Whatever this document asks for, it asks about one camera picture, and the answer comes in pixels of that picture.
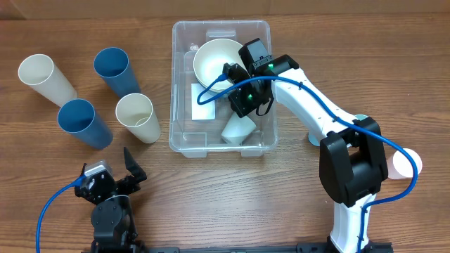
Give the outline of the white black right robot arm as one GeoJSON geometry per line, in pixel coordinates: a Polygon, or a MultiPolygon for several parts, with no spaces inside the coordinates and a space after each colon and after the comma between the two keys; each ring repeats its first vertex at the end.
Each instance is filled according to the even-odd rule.
{"type": "Polygon", "coordinates": [[[380,127],[357,119],[323,95],[290,56],[274,58],[259,39],[238,52],[243,66],[224,64],[232,109],[239,117],[277,101],[289,109],[319,143],[319,178],[334,202],[327,252],[392,252],[392,245],[368,239],[370,203],[387,178],[380,127]]]}

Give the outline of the cream bowl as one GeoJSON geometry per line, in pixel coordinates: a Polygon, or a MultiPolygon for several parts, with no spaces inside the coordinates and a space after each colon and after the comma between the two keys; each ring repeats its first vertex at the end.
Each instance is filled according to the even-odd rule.
{"type": "Polygon", "coordinates": [[[224,64],[244,67],[238,54],[242,44],[232,39],[213,39],[203,44],[194,56],[193,69],[197,80],[207,88],[222,74],[224,64]]]}

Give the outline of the pink small cup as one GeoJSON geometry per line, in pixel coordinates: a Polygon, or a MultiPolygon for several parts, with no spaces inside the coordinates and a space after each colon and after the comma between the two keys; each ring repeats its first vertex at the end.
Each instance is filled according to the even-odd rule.
{"type": "MultiPolygon", "coordinates": [[[[423,168],[423,162],[420,158],[419,154],[414,150],[405,148],[404,149],[414,160],[416,166],[418,168],[418,173],[421,172],[423,168]]],[[[387,170],[388,170],[388,178],[389,179],[406,179],[411,178],[413,176],[412,165],[409,160],[399,151],[396,151],[388,160],[387,160],[387,170]]]]}

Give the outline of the grey small cup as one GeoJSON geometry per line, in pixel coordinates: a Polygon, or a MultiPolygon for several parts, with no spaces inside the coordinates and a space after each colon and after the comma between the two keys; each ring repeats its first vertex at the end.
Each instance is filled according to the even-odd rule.
{"type": "Polygon", "coordinates": [[[256,124],[248,116],[240,118],[234,112],[222,131],[221,137],[227,143],[240,145],[255,129],[256,124]]]}

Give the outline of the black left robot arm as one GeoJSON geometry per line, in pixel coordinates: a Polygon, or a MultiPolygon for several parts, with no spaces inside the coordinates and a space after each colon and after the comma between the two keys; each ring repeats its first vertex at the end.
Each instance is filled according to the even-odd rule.
{"type": "Polygon", "coordinates": [[[129,196],[140,190],[147,179],[145,171],[124,148],[124,163],[130,175],[116,181],[105,160],[87,165],[76,183],[75,195],[95,205],[91,213],[94,241],[91,252],[145,252],[145,243],[138,240],[129,196]]]}

